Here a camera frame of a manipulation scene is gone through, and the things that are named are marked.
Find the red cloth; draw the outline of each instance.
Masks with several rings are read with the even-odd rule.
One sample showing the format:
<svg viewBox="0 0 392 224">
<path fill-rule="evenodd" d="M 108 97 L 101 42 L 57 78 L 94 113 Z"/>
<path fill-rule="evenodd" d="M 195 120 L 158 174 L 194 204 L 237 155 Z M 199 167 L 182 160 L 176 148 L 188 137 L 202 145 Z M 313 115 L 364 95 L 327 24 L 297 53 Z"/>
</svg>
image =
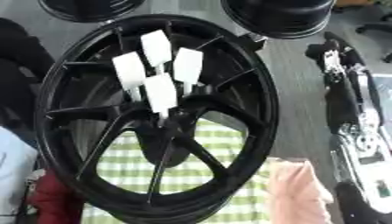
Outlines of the red cloth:
<svg viewBox="0 0 392 224">
<path fill-rule="evenodd" d="M 38 180 L 29 202 L 39 210 L 38 224 L 79 224 L 83 201 L 53 174 Z"/>
</svg>

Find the gray floor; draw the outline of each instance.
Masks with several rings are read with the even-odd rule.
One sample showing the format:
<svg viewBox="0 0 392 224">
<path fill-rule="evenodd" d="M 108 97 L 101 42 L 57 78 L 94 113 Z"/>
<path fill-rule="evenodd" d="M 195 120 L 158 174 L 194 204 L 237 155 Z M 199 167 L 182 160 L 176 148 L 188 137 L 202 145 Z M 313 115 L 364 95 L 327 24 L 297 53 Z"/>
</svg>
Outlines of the gray floor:
<svg viewBox="0 0 392 224">
<path fill-rule="evenodd" d="M 238 34 L 244 30 L 222 12 L 220 1 L 148 0 L 132 15 L 176 13 L 204 18 Z M 352 42 L 362 52 L 375 73 L 388 73 L 391 65 L 380 61 L 391 50 L 389 34 L 370 32 L 358 35 L 356 26 L 376 21 L 382 11 L 369 7 L 334 15 L 327 30 Z M 58 58 L 73 42 L 98 24 L 72 24 L 45 14 L 36 0 L 2 0 L 0 16 L 12 18 L 41 38 L 42 44 Z M 322 42 L 321 34 L 300 40 L 272 39 L 260 52 L 274 75 L 281 101 L 281 123 L 273 155 L 281 158 L 309 158 L 321 181 L 332 189 L 332 161 L 329 157 L 329 132 L 326 127 L 324 87 L 320 71 L 304 56 L 306 46 Z M 331 206 L 335 223 L 341 223 L 336 206 Z"/>
</svg>

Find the motorcycle part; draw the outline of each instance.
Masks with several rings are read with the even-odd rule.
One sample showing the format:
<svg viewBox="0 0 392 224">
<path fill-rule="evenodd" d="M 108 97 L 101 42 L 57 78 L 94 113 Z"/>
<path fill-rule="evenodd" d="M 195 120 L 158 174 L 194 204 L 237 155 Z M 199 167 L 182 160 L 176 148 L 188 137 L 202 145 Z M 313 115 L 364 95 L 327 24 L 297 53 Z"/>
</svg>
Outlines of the motorcycle part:
<svg viewBox="0 0 392 224">
<path fill-rule="evenodd" d="M 79 23 L 96 23 L 119 18 L 144 0 L 38 0 L 52 16 Z"/>
<path fill-rule="evenodd" d="M 202 51 L 204 69 L 192 95 L 178 98 L 178 107 L 162 128 L 143 95 L 131 102 L 123 93 L 111 58 L 129 52 L 143 55 L 140 37 L 163 30 L 173 56 L 180 47 Z M 93 31 L 56 62 L 38 98 L 37 137 L 43 158 L 60 179 L 92 205 L 130 223 L 197 223 L 216 213 L 263 164 L 275 139 L 278 123 L 277 91 L 270 73 L 242 38 L 215 24 L 191 17 L 149 15 L 130 17 Z M 155 74 L 142 57 L 147 75 Z M 172 74 L 172 62 L 166 64 Z M 121 95 L 108 105 L 108 98 Z M 246 143 L 233 163 L 225 168 L 193 139 L 195 123 L 208 111 L 246 124 Z M 73 123 L 105 122 L 92 140 L 92 149 L 80 147 Z M 111 142 L 133 130 L 144 155 L 156 165 L 147 193 L 129 192 L 96 174 L 99 158 Z M 88 141 L 88 129 L 79 139 Z M 82 156 L 78 149 L 88 149 Z M 213 172 L 214 178 L 186 192 L 159 193 L 165 168 L 184 162 L 189 153 Z"/>
<path fill-rule="evenodd" d="M 387 224 L 363 199 L 355 183 L 340 182 L 336 185 L 335 192 L 345 224 Z"/>
<path fill-rule="evenodd" d="M 299 39 L 320 32 L 334 0 L 221 0 L 226 13 L 252 32 L 277 39 Z"/>
<path fill-rule="evenodd" d="M 382 126 L 382 108 L 372 74 L 358 52 L 333 33 L 307 55 L 325 73 L 328 124 L 337 143 L 332 151 L 340 181 L 352 181 L 377 212 L 392 212 L 392 169 L 389 137 Z"/>
</svg>

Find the wheel spoke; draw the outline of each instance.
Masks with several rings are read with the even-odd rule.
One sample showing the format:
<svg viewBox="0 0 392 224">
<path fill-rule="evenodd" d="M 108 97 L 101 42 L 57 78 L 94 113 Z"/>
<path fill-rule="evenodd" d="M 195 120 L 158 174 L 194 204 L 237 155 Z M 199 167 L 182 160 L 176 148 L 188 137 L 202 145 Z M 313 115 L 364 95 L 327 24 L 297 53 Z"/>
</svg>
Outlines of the wheel spoke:
<svg viewBox="0 0 392 224">
<path fill-rule="evenodd" d="M 172 157 L 173 147 L 170 147 L 172 143 L 173 136 L 164 136 L 159 143 L 160 149 L 162 151 L 161 159 L 159 163 L 155 166 L 154 173 L 152 174 L 149 190 L 147 192 L 147 204 L 151 204 L 154 195 L 159 193 L 159 187 L 161 184 L 162 177 L 164 176 L 165 167 Z"/>
<path fill-rule="evenodd" d="M 46 117 L 61 123 L 69 123 L 80 119 L 108 121 L 111 117 L 116 117 L 119 111 L 120 106 L 99 108 L 61 108 L 46 112 Z"/>
<path fill-rule="evenodd" d="M 113 64 L 110 61 L 67 61 L 64 63 L 66 69 L 77 69 L 87 71 L 101 71 L 110 70 L 115 71 Z"/>
<path fill-rule="evenodd" d="M 215 41 L 218 41 L 218 40 L 220 40 L 220 39 L 222 39 L 222 38 L 223 38 L 223 36 L 219 35 L 219 36 L 217 36 L 217 37 L 215 37 L 215 38 L 209 39 L 208 41 L 206 41 L 206 42 L 203 43 L 202 45 L 199 45 L 198 47 L 196 47 L 196 50 L 199 51 L 199 50 L 203 49 L 204 47 L 209 46 L 209 45 L 211 45 L 212 43 L 214 43 Z"/>
<path fill-rule="evenodd" d="M 94 148 L 88 153 L 87 158 L 76 174 L 76 178 L 78 180 L 81 180 L 86 176 L 86 174 L 94 173 L 99 159 L 113 141 L 121 134 L 123 125 L 123 118 L 120 116 L 107 125 L 100 138 L 95 143 Z"/>
<path fill-rule="evenodd" d="M 118 44 L 120 46 L 120 51 L 122 53 L 126 53 L 125 44 L 124 44 L 124 37 L 123 37 L 121 29 L 122 29 L 121 27 L 115 28 L 114 33 L 117 36 Z"/>
<path fill-rule="evenodd" d="M 170 41 L 171 44 L 171 55 L 174 58 L 174 50 L 175 49 L 175 45 L 174 45 L 174 41 L 173 41 L 173 32 L 172 32 L 172 21 L 167 21 L 166 24 L 164 25 L 164 32 L 166 33 L 167 38 Z M 170 74 L 173 71 L 173 61 L 171 60 L 169 63 L 169 72 Z"/>
<path fill-rule="evenodd" d="M 249 69 L 249 70 L 244 71 L 242 73 L 239 73 L 237 75 L 234 75 L 233 77 L 230 77 L 229 79 L 220 80 L 219 83 L 215 84 L 215 89 L 217 92 L 223 92 L 223 91 L 229 89 L 230 87 L 232 87 L 233 84 L 236 83 L 239 79 L 242 79 L 245 76 L 252 74 L 254 71 L 255 71 L 255 69 L 252 68 L 252 69 Z"/>
<path fill-rule="evenodd" d="M 225 168 L 225 166 L 190 136 L 178 136 L 176 137 L 175 141 L 177 141 L 178 144 L 183 145 L 194 156 L 203 161 L 203 163 L 205 163 L 211 169 L 216 178 L 219 179 L 228 176 L 228 170 Z"/>
<path fill-rule="evenodd" d="M 183 117 L 178 119 L 178 123 L 183 128 L 184 132 L 194 130 L 196 128 L 197 121 L 207 112 L 207 108 L 197 108 L 194 111 L 188 112 Z"/>
<path fill-rule="evenodd" d="M 248 111 L 240 108 L 233 102 L 217 95 L 195 95 L 189 97 L 185 102 L 185 105 L 188 103 L 191 107 L 205 107 L 208 110 L 215 110 L 232 116 L 233 118 L 244 122 L 249 127 L 250 133 L 252 133 L 253 130 L 261 130 L 262 128 L 267 127 L 267 124 L 264 121 L 251 115 Z"/>
</svg>

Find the black chair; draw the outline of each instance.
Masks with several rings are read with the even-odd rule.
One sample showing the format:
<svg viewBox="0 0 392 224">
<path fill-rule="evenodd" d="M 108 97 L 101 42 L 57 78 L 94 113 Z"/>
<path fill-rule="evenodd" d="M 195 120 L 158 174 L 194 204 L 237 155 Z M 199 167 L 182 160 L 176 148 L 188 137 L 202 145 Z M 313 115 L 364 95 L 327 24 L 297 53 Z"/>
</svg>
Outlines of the black chair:
<svg viewBox="0 0 392 224">
<path fill-rule="evenodd" d="M 30 85 L 42 82 L 54 60 L 20 24 L 0 17 L 0 33 L 0 125 L 33 146 L 36 96 Z"/>
<path fill-rule="evenodd" d="M 381 0 L 380 3 L 386 6 L 392 6 L 391 0 Z M 364 24 L 363 26 L 358 27 L 356 31 L 357 33 L 364 33 L 366 31 L 382 31 L 382 32 L 392 33 L 392 23 L 389 22 L 391 18 L 392 18 L 392 13 L 389 13 L 381 17 L 381 22 Z M 387 63 L 392 62 L 392 52 L 389 53 L 387 56 L 385 56 L 383 60 Z"/>
</svg>

